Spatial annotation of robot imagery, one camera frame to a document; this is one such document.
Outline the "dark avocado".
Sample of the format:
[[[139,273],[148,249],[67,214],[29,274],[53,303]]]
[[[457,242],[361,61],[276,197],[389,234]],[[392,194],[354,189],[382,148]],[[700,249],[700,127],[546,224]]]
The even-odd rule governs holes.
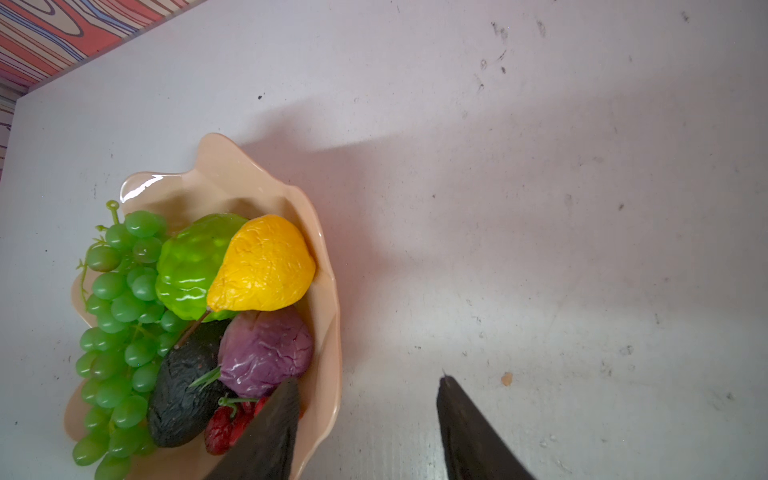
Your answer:
[[[148,406],[148,429],[160,448],[180,447],[197,437],[214,415],[221,397],[233,392],[216,380],[205,388],[192,383],[218,367],[219,346],[229,322],[202,324],[164,358]]]

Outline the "purple round fruit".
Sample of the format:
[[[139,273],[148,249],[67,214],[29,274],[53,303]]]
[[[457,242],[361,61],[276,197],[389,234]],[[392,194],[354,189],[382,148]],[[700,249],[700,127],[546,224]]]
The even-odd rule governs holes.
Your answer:
[[[284,380],[301,377],[313,354],[313,336],[296,307],[241,312],[222,336],[218,366],[190,386],[220,382],[240,398],[264,398]]]

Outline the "green grape bunch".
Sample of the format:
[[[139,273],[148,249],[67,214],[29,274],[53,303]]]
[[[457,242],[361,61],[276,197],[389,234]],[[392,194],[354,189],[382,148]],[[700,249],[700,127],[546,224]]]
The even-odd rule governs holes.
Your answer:
[[[163,217],[148,211],[121,215],[115,200],[78,268],[79,297],[95,319],[80,338],[76,373],[88,410],[85,436],[73,448],[79,466],[95,466],[97,479],[124,479],[134,458],[153,452],[150,396],[171,343],[174,326],[156,293],[157,262],[166,240]]]

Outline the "yellow pear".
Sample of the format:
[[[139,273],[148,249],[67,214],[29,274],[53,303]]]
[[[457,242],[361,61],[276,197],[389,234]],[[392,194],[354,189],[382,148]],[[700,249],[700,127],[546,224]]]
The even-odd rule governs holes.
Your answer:
[[[181,336],[178,350],[214,312],[271,312],[308,291],[316,262],[304,236],[278,215],[251,219],[233,235],[206,296],[206,310]]]

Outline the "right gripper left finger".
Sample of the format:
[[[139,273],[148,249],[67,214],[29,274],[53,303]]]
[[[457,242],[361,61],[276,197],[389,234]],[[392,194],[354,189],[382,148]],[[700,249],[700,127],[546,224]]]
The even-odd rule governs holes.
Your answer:
[[[205,480],[289,479],[300,416],[298,381],[285,380]]]

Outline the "red cherry pair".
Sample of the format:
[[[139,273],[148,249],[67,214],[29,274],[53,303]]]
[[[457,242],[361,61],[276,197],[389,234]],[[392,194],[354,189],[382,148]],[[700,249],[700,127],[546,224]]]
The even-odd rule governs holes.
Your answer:
[[[211,455],[227,453],[245,429],[264,408],[267,397],[260,399],[221,398],[219,407],[204,431],[206,451]]]

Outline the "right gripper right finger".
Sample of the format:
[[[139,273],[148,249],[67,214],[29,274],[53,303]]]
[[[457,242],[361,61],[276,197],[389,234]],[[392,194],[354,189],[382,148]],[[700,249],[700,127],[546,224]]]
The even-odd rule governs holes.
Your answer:
[[[458,381],[444,375],[436,400],[450,480],[534,480]]]

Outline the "green bumpy fruit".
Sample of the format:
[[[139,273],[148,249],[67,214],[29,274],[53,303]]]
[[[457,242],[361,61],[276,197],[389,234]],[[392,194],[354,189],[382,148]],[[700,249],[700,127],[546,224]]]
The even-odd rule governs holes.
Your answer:
[[[157,262],[155,291],[177,317],[198,320],[232,237],[247,222],[233,213],[206,215],[167,240]]]

